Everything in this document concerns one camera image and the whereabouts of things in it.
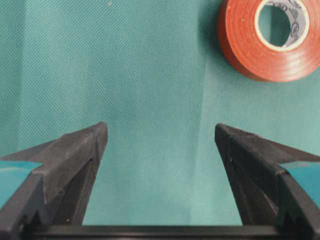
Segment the tape core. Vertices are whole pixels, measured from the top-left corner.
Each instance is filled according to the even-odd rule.
[[[264,6],[274,6],[280,8],[288,16],[291,31],[290,35],[283,46],[275,46],[264,38],[259,27],[259,17]],[[309,27],[310,18],[306,6],[301,0],[263,0],[257,8],[254,17],[254,27],[258,38],[268,48],[278,51],[285,52],[297,48],[306,38]]]

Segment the black metal bar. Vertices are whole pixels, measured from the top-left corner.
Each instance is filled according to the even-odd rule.
[[[25,239],[282,239],[295,235],[275,226],[34,226]]]

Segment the teal cloth background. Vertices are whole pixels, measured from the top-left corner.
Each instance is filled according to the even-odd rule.
[[[215,125],[320,154],[320,71],[291,83],[236,72],[220,4],[1,0],[0,155],[106,121],[85,224],[240,225]]]
[[[0,210],[31,171],[41,165],[31,161],[0,161]]]
[[[304,189],[314,203],[320,208],[320,163],[311,161],[294,161],[281,164]]]

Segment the red electrical tape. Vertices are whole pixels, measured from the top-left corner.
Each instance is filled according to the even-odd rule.
[[[291,23],[282,47],[268,43],[259,29],[265,5],[281,8]],[[245,76],[267,82],[303,78],[320,66],[320,0],[224,0],[218,38],[224,56]]]

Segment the textured fabric surface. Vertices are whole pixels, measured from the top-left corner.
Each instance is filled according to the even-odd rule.
[[[241,224],[215,125],[320,154],[320,71],[237,73],[218,46],[220,4],[1,0],[0,155],[106,121],[85,224]]]

